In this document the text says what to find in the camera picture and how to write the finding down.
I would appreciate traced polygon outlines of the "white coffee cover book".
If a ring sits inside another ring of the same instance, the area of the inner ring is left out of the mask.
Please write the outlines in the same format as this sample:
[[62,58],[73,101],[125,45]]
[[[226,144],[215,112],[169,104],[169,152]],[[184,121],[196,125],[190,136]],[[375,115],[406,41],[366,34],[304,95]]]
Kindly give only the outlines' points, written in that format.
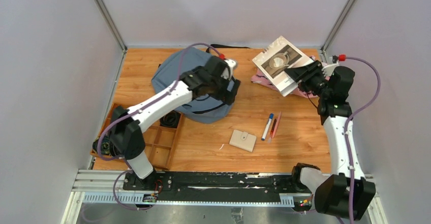
[[314,60],[280,36],[256,55],[252,62],[281,95],[287,96],[298,84],[285,70],[304,67],[312,64]]

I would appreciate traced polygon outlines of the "blue student backpack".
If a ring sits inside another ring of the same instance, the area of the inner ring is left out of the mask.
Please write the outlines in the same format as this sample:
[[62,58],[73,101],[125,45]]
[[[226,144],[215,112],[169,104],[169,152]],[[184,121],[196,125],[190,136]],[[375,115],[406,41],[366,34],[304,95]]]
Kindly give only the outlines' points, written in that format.
[[172,85],[191,92],[191,100],[181,103],[175,111],[196,122],[210,124],[225,118],[241,85],[234,77],[238,62],[225,58],[218,48],[211,44],[202,51],[193,44],[168,57],[151,79],[156,93]]

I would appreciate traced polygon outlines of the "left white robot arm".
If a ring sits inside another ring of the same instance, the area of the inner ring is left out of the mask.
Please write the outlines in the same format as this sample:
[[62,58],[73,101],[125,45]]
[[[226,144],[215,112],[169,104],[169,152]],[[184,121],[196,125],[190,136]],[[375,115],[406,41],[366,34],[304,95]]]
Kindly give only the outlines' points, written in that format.
[[171,85],[146,101],[113,110],[105,132],[143,190],[152,189],[156,183],[154,167],[144,152],[144,132],[161,117],[203,95],[231,105],[236,94],[228,87],[237,66],[235,60],[211,56],[205,65],[183,72]]

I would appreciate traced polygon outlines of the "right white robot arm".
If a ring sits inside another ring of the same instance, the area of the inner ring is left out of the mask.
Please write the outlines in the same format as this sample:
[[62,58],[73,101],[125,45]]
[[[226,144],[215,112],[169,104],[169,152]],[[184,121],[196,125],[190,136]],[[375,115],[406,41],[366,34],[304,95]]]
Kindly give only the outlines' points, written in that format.
[[309,190],[318,213],[361,220],[376,194],[373,182],[366,180],[357,158],[353,140],[353,117],[347,102],[355,72],[336,66],[329,76],[319,61],[297,68],[287,68],[287,75],[297,87],[319,98],[317,106],[331,156],[331,173],[326,177],[317,166],[298,163],[292,169],[290,185],[296,192]]

